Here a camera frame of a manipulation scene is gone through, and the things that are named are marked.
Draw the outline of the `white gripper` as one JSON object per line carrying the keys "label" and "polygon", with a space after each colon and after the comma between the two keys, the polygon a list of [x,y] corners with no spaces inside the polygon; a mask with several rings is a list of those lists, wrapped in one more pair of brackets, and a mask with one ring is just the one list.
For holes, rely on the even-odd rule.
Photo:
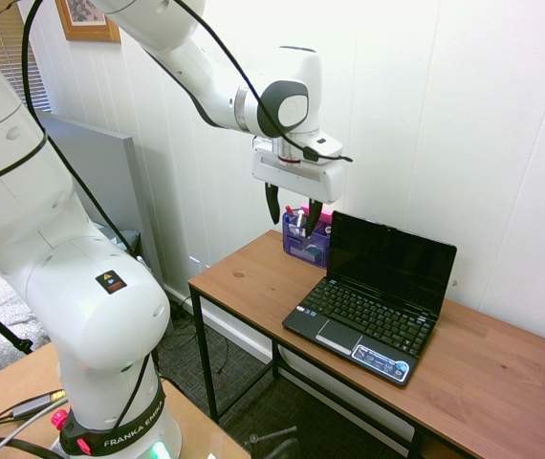
{"label": "white gripper", "polygon": [[331,161],[323,165],[301,162],[282,164],[271,151],[255,150],[252,166],[254,178],[265,182],[265,195],[272,222],[280,219],[278,188],[310,198],[305,236],[316,228],[324,204],[332,204],[341,197],[346,183],[345,162]]}

